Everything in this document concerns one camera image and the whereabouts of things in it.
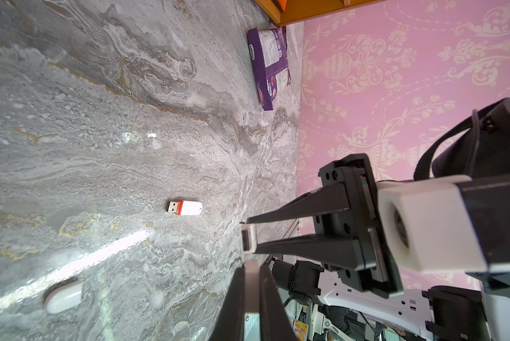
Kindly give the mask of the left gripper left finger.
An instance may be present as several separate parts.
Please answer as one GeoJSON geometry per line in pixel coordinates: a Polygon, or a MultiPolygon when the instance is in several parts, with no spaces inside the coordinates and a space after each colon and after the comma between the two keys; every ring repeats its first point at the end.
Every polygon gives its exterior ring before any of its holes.
{"type": "Polygon", "coordinates": [[[209,341],[241,341],[245,318],[245,270],[237,268],[209,341]]]}

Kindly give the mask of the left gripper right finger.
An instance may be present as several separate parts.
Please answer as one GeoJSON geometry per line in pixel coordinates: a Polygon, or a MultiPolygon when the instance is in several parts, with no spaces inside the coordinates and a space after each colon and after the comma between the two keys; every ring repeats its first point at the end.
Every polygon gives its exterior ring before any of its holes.
{"type": "Polygon", "coordinates": [[[296,341],[277,285],[268,267],[260,270],[260,331],[262,341],[296,341]]]}

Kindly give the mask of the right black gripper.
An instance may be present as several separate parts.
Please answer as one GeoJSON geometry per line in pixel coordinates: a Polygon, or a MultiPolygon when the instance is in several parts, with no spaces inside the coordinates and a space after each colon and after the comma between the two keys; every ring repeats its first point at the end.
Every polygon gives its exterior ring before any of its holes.
{"type": "Polygon", "coordinates": [[[362,293],[381,298],[403,294],[400,272],[376,208],[377,188],[369,157],[350,154],[322,167],[318,176],[322,188],[245,221],[274,223],[319,215],[314,218],[317,234],[260,243],[253,253],[319,261],[343,284],[362,293]]]}

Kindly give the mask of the white usb cap small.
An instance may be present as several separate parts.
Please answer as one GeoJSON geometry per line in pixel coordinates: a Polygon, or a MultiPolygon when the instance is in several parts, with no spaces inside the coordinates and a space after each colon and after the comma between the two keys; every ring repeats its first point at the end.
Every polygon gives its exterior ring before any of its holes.
{"type": "Polygon", "coordinates": [[[256,227],[253,224],[243,224],[241,233],[243,252],[255,254],[258,246],[256,227]]]}

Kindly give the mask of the white red usb drive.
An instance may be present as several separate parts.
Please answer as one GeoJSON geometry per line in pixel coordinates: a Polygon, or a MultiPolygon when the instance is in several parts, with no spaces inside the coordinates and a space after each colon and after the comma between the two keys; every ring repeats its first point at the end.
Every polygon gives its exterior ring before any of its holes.
{"type": "Polygon", "coordinates": [[[167,213],[173,213],[179,216],[197,216],[202,213],[202,210],[202,203],[191,200],[170,201],[166,207],[167,213]]]}

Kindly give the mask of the white rounded usb cap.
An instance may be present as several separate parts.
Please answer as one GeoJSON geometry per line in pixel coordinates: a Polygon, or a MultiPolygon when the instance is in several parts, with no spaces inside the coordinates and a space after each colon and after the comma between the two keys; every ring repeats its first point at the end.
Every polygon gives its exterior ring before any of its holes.
{"type": "Polygon", "coordinates": [[[45,297],[44,307],[46,312],[55,315],[80,305],[83,286],[83,281],[76,280],[55,287],[45,297]]]}

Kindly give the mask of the white rectangular usb drive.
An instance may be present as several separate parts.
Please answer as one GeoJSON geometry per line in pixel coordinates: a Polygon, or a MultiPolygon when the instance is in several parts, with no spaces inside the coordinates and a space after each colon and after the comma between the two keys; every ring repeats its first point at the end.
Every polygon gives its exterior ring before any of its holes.
{"type": "Polygon", "coordinates": [[[248,260],[245,265],[244,340],[260,340],[260,263],[248,260]]]}

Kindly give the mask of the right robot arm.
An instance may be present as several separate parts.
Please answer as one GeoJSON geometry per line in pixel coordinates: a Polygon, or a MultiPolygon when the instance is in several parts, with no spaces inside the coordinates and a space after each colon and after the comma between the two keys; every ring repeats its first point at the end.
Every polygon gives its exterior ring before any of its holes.
{"type": "Polygon", "coordinates": [[[243,250],[296,256],[277,280],[411,340],[510,340],[510,98],[442,135],[410,180],[381,180],[364,153],[322,167],[322,186],[242,224],[243,250]]]}

